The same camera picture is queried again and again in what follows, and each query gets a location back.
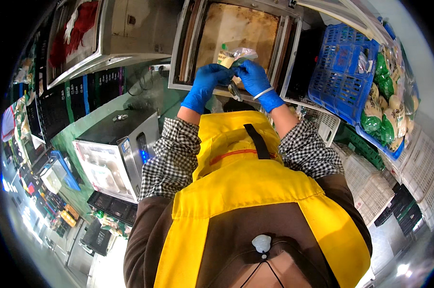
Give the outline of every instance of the brown shirt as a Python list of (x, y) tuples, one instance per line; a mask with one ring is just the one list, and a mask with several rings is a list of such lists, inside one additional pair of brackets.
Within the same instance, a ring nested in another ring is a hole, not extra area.
[[(317, 182), (326, 196), (352, 217), (372, 255), (369, 231), (354, 207), (345, 177), (328, 175)], [(172, 205), (173, 200), (160, 196), (140, 201), (124, 257), (124, 280), (128, 288), (153, 287), (163, 244), (172, 224)], [(260, 262), (260, 253), (251, 244), (260, 234), (272, 237), (268, 259), (287, 252), (312, 287), (338, 287), (296, 203), (248, 207), (212, 217), (196, 286), (228, 287), (248, 265)]]

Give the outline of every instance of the black strap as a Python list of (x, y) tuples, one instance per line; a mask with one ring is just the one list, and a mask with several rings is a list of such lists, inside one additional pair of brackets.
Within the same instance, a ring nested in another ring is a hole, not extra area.
[(267, 144), (262, 136), (255, 130), (252, 124), (244, 124), (249, 136), (254, 141), (255, 149), (257, 150), (257, 156), (259, 159), (270, 159), (270, 153), (268, 152)]

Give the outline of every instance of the blue latex glove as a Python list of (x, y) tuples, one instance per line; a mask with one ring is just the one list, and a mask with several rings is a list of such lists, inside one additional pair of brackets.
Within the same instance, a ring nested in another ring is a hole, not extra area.
[[(253, 97), (271, 87), (265, 69), (253, 61), (246, 60), (239, 67), (233, 67), (232, 70), (236, 76), (241, 78), (244, 88)], [(284, 104), (284, 101), (275, 90), (268, 91), (257, 99), (268, 113)]]
[(220, 64), (208, 64), (198, 69), (193, 87), (181, 106), (202, 114), (217, 84), (228, 86), (235, 73)]

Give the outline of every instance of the blue plastic crate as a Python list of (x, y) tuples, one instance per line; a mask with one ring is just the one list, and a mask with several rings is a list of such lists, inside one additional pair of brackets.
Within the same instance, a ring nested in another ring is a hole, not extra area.
[[(361, 127), (361, 112), (374, 79), (379, 46), (375, 40), (369, 40), (346, 24), (329, 25), (308, 87), (308, 96), (353, 125), (360, 136), (396, 160), (403, 151), (403, 145), (392, 153)], [(360, 52), (373, 61), (369, 73), (358, 72)]]

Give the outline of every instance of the black cord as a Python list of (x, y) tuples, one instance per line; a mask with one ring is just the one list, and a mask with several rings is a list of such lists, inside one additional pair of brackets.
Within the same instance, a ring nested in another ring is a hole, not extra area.
[(254, 269), (254, 271), (252, 271), (252, 273), (249, 275), (249, 277), (246, 279), (246, 281), (244, 281), (243, 285), (241, 285), (241, 288), (243, 288), (243, 286), (247, 283), (247, 281), (249, 281), (249, 279), (251, 279), (252, 275), (254, 275), (255, 271), (257, 271), (257, 269), (260, 267), (260, 265), (262, 265), (262, 263), (265, 262), (266, 264), (268, 264), (268, 267), (270, 267), (271, 272), (273, 272), (273, 274), (275, 274), (276, 279), (278, 280), (279, 284), (281, 285), (282, 288), (284, 288), (284, 285), (281, 283), (281, 280), (278, 278), (278, 275), (276, 275), (275, 271), (273, 271), (273, 268), (271, 268), (270, 263), (268, 263), (268, 261), (266, 261), (265, 259), (262, 260), (257, 267)]

